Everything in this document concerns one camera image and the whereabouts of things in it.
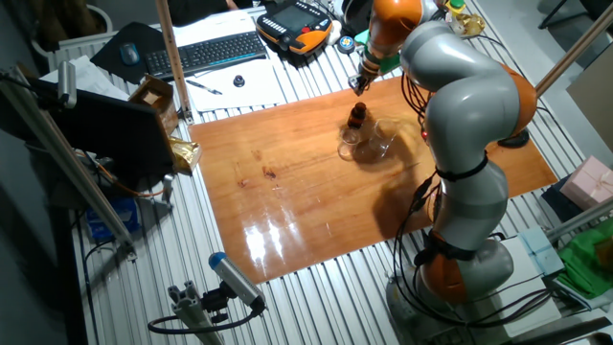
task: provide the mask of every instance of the white paper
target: white paper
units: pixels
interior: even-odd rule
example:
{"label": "white paper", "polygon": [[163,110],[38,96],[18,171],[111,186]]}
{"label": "white paper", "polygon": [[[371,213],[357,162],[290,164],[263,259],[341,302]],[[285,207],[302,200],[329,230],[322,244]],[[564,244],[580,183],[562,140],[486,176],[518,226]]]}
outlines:
{"label": "white paper", "polygon": [[[69,61],[75,65],[77,89],[89,91],[95,94],[127,101],[129,96],[117,86],[113,85],[108,78],[98,69],[98,66],[89,61],[89,57],[82,56]],[[42,81],[57,82],[57,71],[41,78]]]}
{"label": "white paper", "polygon": [[188,26],[172,28],[177,47],[255,30],[256,23],[245,11],[214,14]]}
{"label": "white paper", "polygon": [[[242,87],[234,86],[235,76],[242,76],[245,80]],[[207,90],[186,83],[190,97],[198,111],[279,104],[285,101],[272,63],[268,59],[254,59],[215,70],[199,78],[188,77],[187,80],[195,81],[222,93],[222,95],[214,95]]]}

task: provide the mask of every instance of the pen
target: pen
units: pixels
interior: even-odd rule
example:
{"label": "pen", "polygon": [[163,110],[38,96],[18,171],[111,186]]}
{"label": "pen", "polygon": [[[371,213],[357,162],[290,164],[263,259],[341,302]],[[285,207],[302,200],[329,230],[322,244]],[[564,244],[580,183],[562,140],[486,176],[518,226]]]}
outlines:
{"label": "pen", "polygon": [[214,90],[214,89],[212,89],[212,88],[210,88],[210,87],[206,87],[206,86],[204,86],[204,85],[203,85],[203,84],[201,84],[201,83],[197,83],[197,82],[195,82],[195,81],[191,81],[191,80],[185,80],[185,81],[186,81],[186,82],[187,82],[189,85],[193,85],[193,86],[195,86],[195,87],[199,87],[199,88],[201,88],[201,89],[205,89],[205,90],[207,90],[207,91],[211,92],[211,93],[212,93],[212,94],[214,94],[214,95],[222,95],[222,93],[221,93],[221,92],[219,92],[219,91],[217,91],[217,90]]}

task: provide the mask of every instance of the desk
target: desk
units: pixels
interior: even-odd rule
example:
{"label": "desk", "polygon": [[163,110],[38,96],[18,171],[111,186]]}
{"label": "desk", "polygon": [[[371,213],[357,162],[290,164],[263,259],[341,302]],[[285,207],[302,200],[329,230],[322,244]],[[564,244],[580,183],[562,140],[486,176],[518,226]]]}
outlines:
{"label": "desk", "polygon": [[[472,0],[467,0],[466,4],[468,12],[477,11],[484,16]],[[256,9],[252,13],[257,16],[262,10]],[[495,32],[495,22],[489,23],[484,34],[500,38]],[[61,60],[81,55],[94,56],[111,36],[102,34],[62,42],[60,49],[50,55],[50,68],[56,69]],[[517,68],[512,58],[495,44],[486,41],[473,44],[494,59]],[[319,57],[298,59],[296,68],[269,53],[275,66],[275,77],[288,103],[347,88],[347,76],[355,73],[359,59],[357,54],[339,55],[334,48],[328,47]],[[399,72],[395,71],[392,76],[398,75]],[[116,76],[108,77],[127,93],[136,89],[136,85]],[[257,110],[261,108],[230,108],[203,113],[194,120],[199,124]],[[577,153],[580,151],[568,139],[566,130],[556,118],[539,112],[529,129],[534,144],[556,177],[565,176],[581,162],[583,156]],[[187,125],[182,121],[174,134],[191,139]],[[157,191],[161,185],[151,185],[150,188]],[[96,344],[97,340],[101,344],[197,344],[193,336],[165,337],[149,333],[145,326],[154,318],[172,314],[167,287],[181,286],[191,279],[202,292],[216,288],[219,283],[207,261],[211,253],[225,249],[200,169],[196,169],[193,176],[178,175],[173,188],[170,211],[151,207],[148,199],[139,201],[146,230],[134,236],[139,257],[134,263],[115,261],[111,250],[102,250],[95,252],[83,266],[84,254],[95,244],[83,236],[82,231],[73,230],[81,301],[90,344]],[[538,200],[542,192],[543,189],[538,189],[512,198],[496,231],[512,236],[529,226],[555,225],[555,216],[542,208]],[[409,258],[422,244],[419,234],[415,233],[406,236],[404,242]],[[229,345],[329,344],[330,339],[339,344],[398,344],[385,304],[385,287],[392,271],[389,248],[386,242],[369,245],[259,284],[268,305],[263,317],[221,334]],[[85,285],[85,272],[91,282],[90,296]],[[228,312],[232,321],[246,315],[246,309],[234,300]]]}
{"label": "desk", "polygon": [[[367,142],[355,161],[338,157],[339,128],[358,101],[374,119],[402,125],[386,159],[373,160]],[[435,170],[416,119],[393,78],[359,98],[344,90],[192,126],[228,256],[260,283],[393,238],[413,192]],[[366,137],[372,122],[363,126]],[[488,157],[507,175],[510,196],[556,182],[532,142],[522,149],[492,144]],[[428,225],[419,213],[406,230]]]}

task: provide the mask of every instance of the metal table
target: metal table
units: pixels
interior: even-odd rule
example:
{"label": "metal table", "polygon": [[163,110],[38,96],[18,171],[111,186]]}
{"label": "metal table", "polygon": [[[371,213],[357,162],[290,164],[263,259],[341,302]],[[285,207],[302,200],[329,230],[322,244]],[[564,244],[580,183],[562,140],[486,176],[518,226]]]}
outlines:
{"label": "metal table", "polygon": [[[467,0],[467,12],[487,17],[474,1]],[[263,13],[253,9],[254,16]],[[488,22],[485,35],[501,41]],[[101,34],[64,41],[50,55],[52,70],[66,59],[94,56],[112,37]],[[521,66],[501,46],[481,38],[471,39],[477,50],[521,72]],[[339,54],[327,47],[319,57],[300,58],[298,68],[269,51],[275,76],[287,103],[348,88],[347,77],[356,73],[359,55]],[[137,85],[117,76],[109,79],[131,94]],[[396,77],[396,70],[383,79]],[[539,106],[547,108],[546,102]],[[261,107],[229,108],[194,116],[196,124],[239,116]],[[558,178],[571,173],[584,156],[556,117],[538,111],[529,129],[534,143]],[[190,140],[181,121],[174,133]],[[149,186],[152,191],[161,184]],[[179,174],[168,211],[150,199],[139,199],[145,230],[134,234],[135,262],[114,255],[117,244],[94,253],[86,265],[82,259],[95,243],[86,235],[84,224],[73,229],[75,254],[83,313],[90,344],[197,344],[193,335],[165,336],[150,333],[147,322],[172,315],[167,288],[193,280],[199,290],[217,288],[219,280],[208,267],[209,255],[223,251],[215,216],[199,168],[193,176]],[[507,213],[495,231],[507,236],[531,226],[553,227],[557,217],[539,200],[543,189],[510,200]],[[407,259],[423,242],[419,234],[404,237]],[[391,245],[381,242],[338,258],[316,264],[260,284],[268,311],[246,325],[222,332],[227,344],[398,344],[385,303],[385,286],[392,272]],[[245,317],[248,310],[240,301],[231,301],[230,319]]]}

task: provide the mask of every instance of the clear glass cup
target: clear glass cup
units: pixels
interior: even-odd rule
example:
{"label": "clear glass cup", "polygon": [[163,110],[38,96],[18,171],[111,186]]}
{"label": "clear glass cup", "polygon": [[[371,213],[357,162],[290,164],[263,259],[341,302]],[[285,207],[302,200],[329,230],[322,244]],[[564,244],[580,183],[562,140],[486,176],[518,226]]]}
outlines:
{"label": "clear glass cup", "polygon": [[341,142],[338,144],[338,155],[344,160],[353,160],[353,153],[360,143],[359,130],[351,127],[341,131]]}
{"label": "clear glass cup", "polygon": [[368,144],[377,157],[385,156],[387,149],[392,145],[394,138],[396,138],[398,128],[399,122],[396,120],[381,119],[375,123]]}

